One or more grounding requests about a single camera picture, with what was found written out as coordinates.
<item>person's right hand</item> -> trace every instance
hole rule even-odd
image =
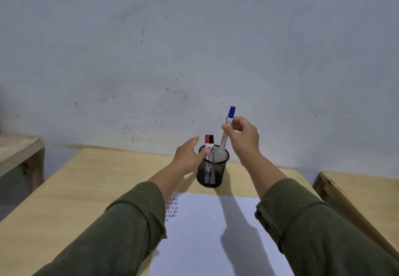
[[[222,125],[223,131],[230,137],[232,147],[240,161],[259,153],[259,134],[257,128],[241,116],[235,116],[231,127]]]

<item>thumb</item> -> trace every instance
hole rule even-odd
[[[226,125],[225,123],[222,125],[222,129],[227,134],[227,136],[230,137],[231,140],[233,140],[234,135],[236,134],[234,129],[231,126]]]
[[[202,160],[205,159],[210,154],[211,154],[211,150],[209,148],[205,149],[204,151],[199,152],[197,154],[198,164],[200,164],[202,162]]]

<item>hand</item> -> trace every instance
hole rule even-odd
[[[174,164],[176,168],[178,168],[183,173],[183,175],[194,171],[196,168],[198,168],[202,160],[207,155],[211,154],[209,148],[205,151],[201,151],[198,154],[194,152],[194,147],[197,144],[198,139],[198,136],[190,138],[176,150],[176,154],[173,158],[172,164]]]
[[[232,147],[243,163],[248,157],[259,153],[259,134],[257,128],[241,116],[233,118],[232,126],[222,125],[223,131],[230,137]]]

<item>paper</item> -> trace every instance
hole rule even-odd
[[[149,276],[293,275],[254,216],[257,198],[189,193],[172,198],[168,238],[153,253]]]

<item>person's left hand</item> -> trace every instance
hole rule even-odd
[[[200,153],[194,152],[194,146],[197,144],[199,137],[193,137],[187,140],[184,144],[177,148],[176,154],[173,158],[172,164],[181,170],[183,175],[193,172],[198,168],[202,160],[211,154],[210,149],[201,151]]]

